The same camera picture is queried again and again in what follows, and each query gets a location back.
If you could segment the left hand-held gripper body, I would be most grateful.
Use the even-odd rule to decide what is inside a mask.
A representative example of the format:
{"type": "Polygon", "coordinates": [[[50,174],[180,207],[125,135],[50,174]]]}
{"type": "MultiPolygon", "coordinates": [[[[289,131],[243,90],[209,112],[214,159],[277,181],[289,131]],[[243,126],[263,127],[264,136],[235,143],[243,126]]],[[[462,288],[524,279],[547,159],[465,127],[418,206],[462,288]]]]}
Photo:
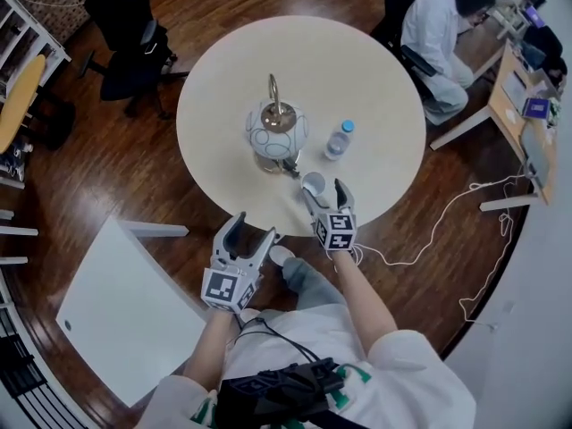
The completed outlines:
{"type": "Polygon", "coordinates": [[[259,288],[263,263],[263,251],[236,259],[214,251],[203,274],[201,299],[211,308],[239,314],[259,288]]]}

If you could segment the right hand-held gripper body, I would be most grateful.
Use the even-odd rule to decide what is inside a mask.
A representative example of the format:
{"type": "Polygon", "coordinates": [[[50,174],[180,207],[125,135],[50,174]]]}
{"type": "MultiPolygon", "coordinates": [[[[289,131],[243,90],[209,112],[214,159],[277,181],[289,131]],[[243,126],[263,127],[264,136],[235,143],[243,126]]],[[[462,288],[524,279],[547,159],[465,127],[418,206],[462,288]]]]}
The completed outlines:
{"type": "Polygon", "coordinates": [[[312,205],[313,230],[325,251],[350,251],[357,237],[353,205],[338,210],[319,203],[312,205]]]}

